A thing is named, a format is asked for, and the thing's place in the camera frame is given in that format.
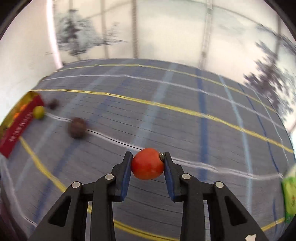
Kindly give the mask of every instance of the green package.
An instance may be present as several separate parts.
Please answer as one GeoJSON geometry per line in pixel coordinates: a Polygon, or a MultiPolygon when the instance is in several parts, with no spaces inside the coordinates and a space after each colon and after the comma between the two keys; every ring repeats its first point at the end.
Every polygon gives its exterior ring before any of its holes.
{"type": "Polygon", "coordinates": [[[285,221],[290,223],[296,214],[296,177],[286,177],[281,184],[285,202],[285,221]]]}

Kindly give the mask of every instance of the dark round fruit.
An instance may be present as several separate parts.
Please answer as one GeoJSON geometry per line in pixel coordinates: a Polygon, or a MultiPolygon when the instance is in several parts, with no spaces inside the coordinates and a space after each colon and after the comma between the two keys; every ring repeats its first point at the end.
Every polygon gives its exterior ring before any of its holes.
{"type": "Polygon", "coordinates": [[[86,122],[85,120],[74,117],[68,125],[68,132],[74,139],[81,139],[86,133],[86,122]]]}
{"type": "Polygon", "coordinates": [[[59,105],[59,101],[57,99],[52,99],[49,103],[48,103],[48,107],[51,110],[54,110],[55,108],[57,108],[59,105]]]}

